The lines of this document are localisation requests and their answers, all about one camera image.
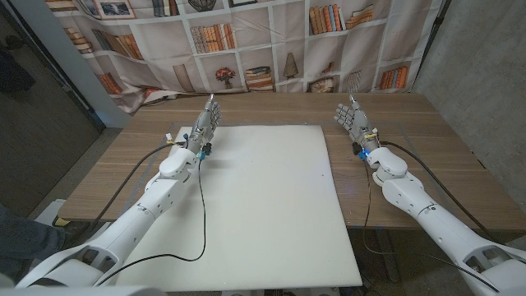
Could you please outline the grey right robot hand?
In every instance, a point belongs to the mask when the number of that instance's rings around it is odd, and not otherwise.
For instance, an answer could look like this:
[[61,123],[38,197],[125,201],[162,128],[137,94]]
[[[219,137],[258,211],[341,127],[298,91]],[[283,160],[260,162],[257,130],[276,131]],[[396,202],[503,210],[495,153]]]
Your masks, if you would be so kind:
[[349,96],[349,101],[350,106],[338,104],[334,119],[348,132],[353,149],[369,155],[380,147],[377,130],[371,126],[366,113],[353,95]]

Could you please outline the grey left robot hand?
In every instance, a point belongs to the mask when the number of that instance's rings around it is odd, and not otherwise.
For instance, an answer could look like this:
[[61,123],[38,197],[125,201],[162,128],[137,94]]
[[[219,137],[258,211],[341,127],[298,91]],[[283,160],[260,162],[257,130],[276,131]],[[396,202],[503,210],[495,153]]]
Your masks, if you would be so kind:
[[186,148],[195,154],[200,152],[201,149],[212,140],[220,120],[221,111],[219,103],[215,100],[215,95],[211,94],[205,103],[204,109],[192,127],[187,139]]

